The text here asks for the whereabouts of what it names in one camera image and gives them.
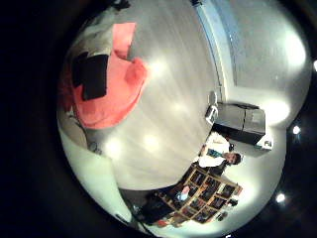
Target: gray floor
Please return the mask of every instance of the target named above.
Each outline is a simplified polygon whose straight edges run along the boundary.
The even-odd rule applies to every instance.
[[[216,70],[189,1],[130,2],[116,22],[137,23],[129,58],[145,61],[149,81],[123,122],[87,134],[112,159],[120,188],[154,189],[176,183],[204,142]]]

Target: wooden shelf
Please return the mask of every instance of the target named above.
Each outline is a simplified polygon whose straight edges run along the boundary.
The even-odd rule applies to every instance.
[[[171,207],[178,215],[182,216],[183,218],[186,218],[186,220],[194,220],[201,224],[209,222],[215,216],[215,214],[217,214],[217,212],[221,210],[221,208],[228,203],[232,195],[238,189],[237,183],[228,181],[225,178],[211,175],[208,172],[203,171],[197,165],[192,165],[186,174],[187,174],[187,177],[183,178],[183,186],[189,185],[192,191],[194,192],[191,194],[191,196],[188,196],[188,198],[185,201],[180,203],[179,208],[176,208],[174,206],[172,199],[166,199],[166,197],[160,196],[163,202],[165,202],[169,207]],[[197,179],[199,177],[199,174],[203,176],[203,180],[200,181],[201,185],[198,185],[197,183],[192,181],[193,177]],[[224,184],[225,186],[229,185],[234,188],[234,190],[231,192],[231,195],[229,197],[225,197],[221,194],[216,193],[219,189],[220,184]],[[208,195],[209,197],[208,200],[204,200],[201,197],[201,195],[206,194],[204,192],[208,192],[208,188],[209,188],[209,192],[212,192],[212,193]],[[224,201],[221,207],[216,208],[211,206],[211,203],[215,200],[215,198],[222,199]],[[194,199],[197,199],[198,201],[203,202],[202,206],[199,206],[197,208],[194,208],[193,206],[191,206],[191,203],[194,201]],[[189,214],[193,212],[194,213],[190,216],[188,215],[188,213],[184,214],[185,209],[189,211]]]

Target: bookshelf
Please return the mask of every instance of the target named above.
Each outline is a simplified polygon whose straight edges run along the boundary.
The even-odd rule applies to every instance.
[[[191,165],[181,180],[182,186],[189,186],[188,197],[183,201],[164,193],[158,195],[172,208],[169,217],[173,225],[179,226],[188,220],[201,224],[211,221],[241,188],[237,183],[212,175],[209,170],[196,164]]]

